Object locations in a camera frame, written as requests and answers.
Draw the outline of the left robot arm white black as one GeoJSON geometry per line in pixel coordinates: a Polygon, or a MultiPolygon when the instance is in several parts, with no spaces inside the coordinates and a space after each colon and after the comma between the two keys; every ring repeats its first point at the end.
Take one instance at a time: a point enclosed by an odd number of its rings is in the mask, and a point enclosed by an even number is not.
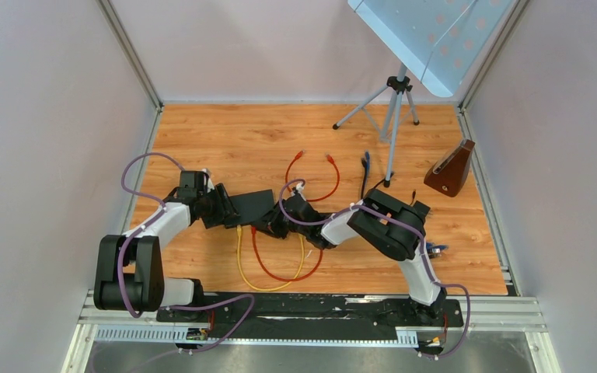
{"type": "Polygon", "coordinates": [[[238,217],[221,183],[207,171],[182,171],[178,186],[163,199],[152,216],[120,235],[106,235],[99,243],[93,301],[101,310],[143,312],[176,306],[189,321],[207,311],[201,284],[190,278],[167,277],[162,250],[181,232],[201,220],[205,228],[238,217]]]}

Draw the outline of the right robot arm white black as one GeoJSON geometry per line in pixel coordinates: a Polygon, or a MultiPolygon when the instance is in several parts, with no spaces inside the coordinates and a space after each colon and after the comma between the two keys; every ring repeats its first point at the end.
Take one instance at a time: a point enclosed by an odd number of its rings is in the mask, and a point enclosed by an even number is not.
{"type": "Polygon", "coordinates": [[[370,190],[342,211],[320,213],[294,189],[252,227],[277,239],[299,234],[317,249],[333,249],[350,239],[363,238],[399,264],[409,285],[414,317],[429,325],[442,317],[447,296],[445,288],[437,284],[430,260],[418,257],[424,252],[429,210],[419,201],[406,204],[381,190],[370,190]]]}

